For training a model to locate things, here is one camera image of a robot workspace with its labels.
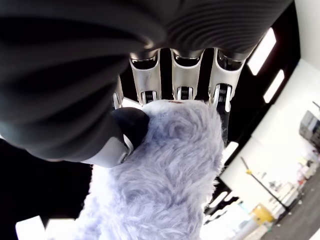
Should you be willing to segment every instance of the black ceiling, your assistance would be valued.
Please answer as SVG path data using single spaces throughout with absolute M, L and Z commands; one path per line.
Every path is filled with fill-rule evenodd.
M 250 138 L 252 131 L 275 101 L 300 59 L 300 43 L 294 4 L 272 26 L 277 43 L 257 76 L 244 66 L 235 96 L 231 101 L 229 140 L 240 144 L 229 163 Z M 171 57 L 168 49 L 161 51 L 162 96 L 172 98 Z M 204 53 L 198 85 L 198 99 L 208 99 L 208 85 L 213 61 L 213 50 Z M 279 69 L 284 70 L 285 80 L 276 96 L 265 104 L 263 94 Z M 121 75 L 126 97 L 137 99 L 130 69 Z M 46 162 L 32 157 L 24 150 L 0 141 L 2 219 L 5 223 L 2 236 L 15 234 L 15 223 L 41 215 L 76 218 L 82 208 L 89 188 L 91 168 L 86 164 L 71 162 Z M 226 186 L 218 185 L 216 196 Z

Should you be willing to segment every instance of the robotic hand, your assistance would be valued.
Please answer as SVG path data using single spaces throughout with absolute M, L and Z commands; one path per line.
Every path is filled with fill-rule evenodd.
M 0 135 L 49 161 L 121 164 L 149 121 L 121 108 L 128 62 L 145 105 L 162 98 L 160 49 L 170 48 L 173 97 L 195 99 L 214 48 L 208 104 L 226 143 L 244 62 L 291 2 L 0 0 Z

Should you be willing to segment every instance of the ceiling light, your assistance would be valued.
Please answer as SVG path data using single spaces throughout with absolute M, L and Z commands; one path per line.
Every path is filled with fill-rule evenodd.
M 126 98 L 126 97 L 122 101 L 122 106 L 124 108 L 126 108 L 126 107 L 131 107 L 131 108 L 136 108 L 136 109 L 142 108 L 140 103 L 138 103 L 137 101 L 133 101 L 133 100 Z
M 216 207 L 227 196 L 227 194 L 227 191 L 220 193 L 220 195 L 209 205 L 209 208 Z
M 247 63 L 253 75 L 258 74 L 276 42 L 274 30 L 270 28 Z
M 233 197 L 235 197 L 235 192 L 234 192 L 234 191 L 230 192 L 230 193 L 228 194 L 228 196 L 225 197 L 224 201 L 225 201 L 225 202 L 228 202 L 228 201 L 230 201 Z
M 16 235 L 19 240 L 44 240 L 46 232 L 40 216 L 35 216 L 15 224 Z
M 230 158 L 230 156 L 234 153 L 238 146 L 239 144 L 234 141 L 231 141 L 228 146 L 226 146 L 226 148 L 222 152 L 222 164 L 226 163 L 226 161 Z
M 274 80 L 271 83 L 268 90 L 263 95 L 263 99 L 264 99 L 265 103 L 268 104 L 271 101 L 271 99 L 275 95 L 276 91 L 278 90 L 278 88 L 280 87 L 280 85 L 284 79 L 285 79 L 284 71 L 280 70 L 278 72 L 278 74 L 276 75 L 276 77 L 274 78 Z
M 45 233 L 48 239 L 66 236 L 75 226 L 75 220 L 71 218 L 49 219 Z

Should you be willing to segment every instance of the pole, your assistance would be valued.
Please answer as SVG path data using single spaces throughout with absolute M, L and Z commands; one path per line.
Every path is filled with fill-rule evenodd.
M 252 174 L 252 172 L 251 172 L 251 170 L 249 169 L 249 167 L 248 167 L 246 161 L 244 160 L 244 158 L 243 158 L 242 156 L 241 156 L 240 158 L 241 158 L 243 164 L 244 164 L 245 167 L 246 167 L 246 173 L 249 174 L 249 175 L 251 175 L 251 176 L 284 208 L 284 210 L 285 210 L 287 213 L 289 213 L 289 212 L 290 212 L 290 209 L 289 209 L 286 205 L 284 205 L 283 202 L 282 202 L 279 198 L 277 198 L 265 185 L 263 185 L 262 182 L 260 182 L 260 181 Z

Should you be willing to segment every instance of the light blue plush toy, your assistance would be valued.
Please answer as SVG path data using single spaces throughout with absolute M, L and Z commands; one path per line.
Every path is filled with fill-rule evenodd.
M 204 205 L 222 165 L 216 110 L 195 101 L 158 100 L 143 143 L 114 168 L 94 166 L 72 240 L 199 240 Z

